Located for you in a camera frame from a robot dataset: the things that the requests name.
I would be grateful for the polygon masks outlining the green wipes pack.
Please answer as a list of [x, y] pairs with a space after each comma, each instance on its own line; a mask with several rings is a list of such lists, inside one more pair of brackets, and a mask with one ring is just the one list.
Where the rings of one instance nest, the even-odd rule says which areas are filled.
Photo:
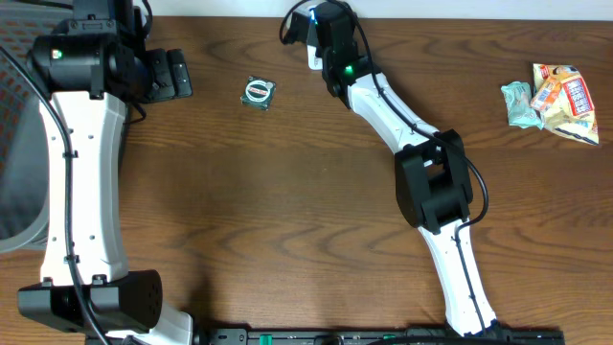
[[544, 128], [543, 120], [531, 107], [532, 89], [527, 82], [513, 81], [500, 87], [503, 94], [510, 127], [522, 129], [536, 127]]

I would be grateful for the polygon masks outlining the orange snack pack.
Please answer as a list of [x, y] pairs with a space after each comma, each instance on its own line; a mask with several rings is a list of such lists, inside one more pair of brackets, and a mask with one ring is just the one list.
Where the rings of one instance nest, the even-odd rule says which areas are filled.
[[549, 110], [557, 100], [561, 91], [561, 79], [550, 76], [547, 79], [541, 77], [534, 79], [535, 93], [531, 100], [531, 108], [539, 112]]

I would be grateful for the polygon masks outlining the yellow wet wipes pack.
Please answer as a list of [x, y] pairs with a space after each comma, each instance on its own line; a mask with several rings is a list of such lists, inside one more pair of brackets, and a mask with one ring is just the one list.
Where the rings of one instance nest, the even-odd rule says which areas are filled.
[[534, 79], [555, 76], [561, 91], [554, 105], [539, 112], [544, 127], [553, 134], [588, 145], [599, 144], [596, 108], [587, 84], [573, 65], [533, 64]]

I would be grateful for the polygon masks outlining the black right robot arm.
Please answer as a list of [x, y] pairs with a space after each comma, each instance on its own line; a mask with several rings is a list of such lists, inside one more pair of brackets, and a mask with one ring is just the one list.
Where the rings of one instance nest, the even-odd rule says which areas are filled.
[[357, 15], [344, 1], [300, 1], [280, 28], [284, 45], [307, 47], [310, 69], [330, 94], [364, 119], [394, 155], [397, 205], [432, 255], [448, 326], [463, 337], [486, 336], [497, 318], [472, 251], [471, 182], [486, 188], [454, 130], [439, 131], [392, 89], [375, 63]]

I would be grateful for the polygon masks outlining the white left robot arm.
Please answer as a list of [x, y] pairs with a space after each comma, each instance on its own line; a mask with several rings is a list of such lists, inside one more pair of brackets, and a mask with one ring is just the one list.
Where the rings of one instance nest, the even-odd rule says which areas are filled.
[[20, 74], [39, 99], [49, 164], [48, 240], [20, 313], [89, 344], [195, 344], [193, 318], [165, 302], [160, 274], [128, 266], [119, 218], [130, 110], [190, 97], [183, 53], [146, 46], [148, 2], [76, 1]]

